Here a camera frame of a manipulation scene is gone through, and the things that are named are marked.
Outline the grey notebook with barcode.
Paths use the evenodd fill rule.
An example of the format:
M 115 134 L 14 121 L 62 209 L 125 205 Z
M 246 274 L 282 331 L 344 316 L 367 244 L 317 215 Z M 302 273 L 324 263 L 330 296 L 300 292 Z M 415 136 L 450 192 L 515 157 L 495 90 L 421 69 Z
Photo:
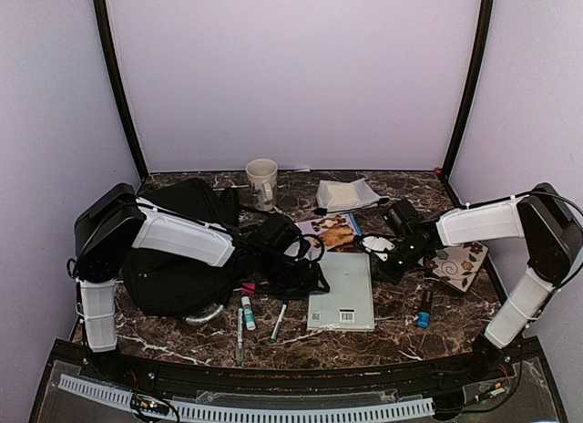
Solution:
M 310 296 L 307 329 L 372 332 L 374 313 L 369 256 L 327 252 L 319 265 L 330 291 Z

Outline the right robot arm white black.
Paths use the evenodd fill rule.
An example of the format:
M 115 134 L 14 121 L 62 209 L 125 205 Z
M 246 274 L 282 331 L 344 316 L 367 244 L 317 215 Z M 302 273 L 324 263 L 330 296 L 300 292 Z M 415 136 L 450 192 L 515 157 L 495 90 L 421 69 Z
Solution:
M 376 256 L 382 277 L 398 284 L 421 259 L 445 247 L 505 238 L 526 242 L 526 270 L 465 360 L 465 373 L 483 381 L 498 369 L 504 349 L 581 272 L 581 215 L 580 207 L 546 182 L 516 195 L 468 203 L 432 220 L 422 219 L 411 202 L 400 200 L 384 216 L 396 241 L 370 233 L 356 236 L 354 244 Z

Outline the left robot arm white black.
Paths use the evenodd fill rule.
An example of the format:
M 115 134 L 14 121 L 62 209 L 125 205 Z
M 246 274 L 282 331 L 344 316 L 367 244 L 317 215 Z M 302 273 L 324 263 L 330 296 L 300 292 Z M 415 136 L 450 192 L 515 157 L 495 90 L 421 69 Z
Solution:
M 90 366 L 109 383 L 128 376 L 115 327 L 115 285 L 124 276 L 147 315 L 185 317 L 209 304 L 224 306 L 242 280 L 261 277 L 270 296 L 326 294 L 322 240 L 287 215 L 267 211 L 240 227 L 233 189 L 214 192 L 200 180 L 147 195 L 114 186 L 74 225 L 75 254 L 66 270 L 77 285 L 77 311 Z

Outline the dog picture book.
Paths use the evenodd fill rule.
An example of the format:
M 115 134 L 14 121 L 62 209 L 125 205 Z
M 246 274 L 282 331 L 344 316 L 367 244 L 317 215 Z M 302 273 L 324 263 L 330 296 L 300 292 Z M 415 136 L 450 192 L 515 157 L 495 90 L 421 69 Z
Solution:
M 327 252 L 354 253 L 354 238 L 362 234 L 358 222 L 351 213 L 336 214 L 297 222 L 303 234 L 317 236 L 325 246 Z

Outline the black student backpack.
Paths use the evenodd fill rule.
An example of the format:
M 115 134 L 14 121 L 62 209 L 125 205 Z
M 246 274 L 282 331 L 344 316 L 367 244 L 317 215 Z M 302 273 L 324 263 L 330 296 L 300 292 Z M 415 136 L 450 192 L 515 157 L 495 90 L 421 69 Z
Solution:
M 142 197 L 164 209 L 223 226 L 239 225 L 239 194 L 231 187 L 215 192 L 198 178 Z M 232 263 L 212 267 L 187 257 L 133 249 L 121 268 L 128 294 L 144 315 L 183 318 L 210 304 L 225 305 L 242 273 Z

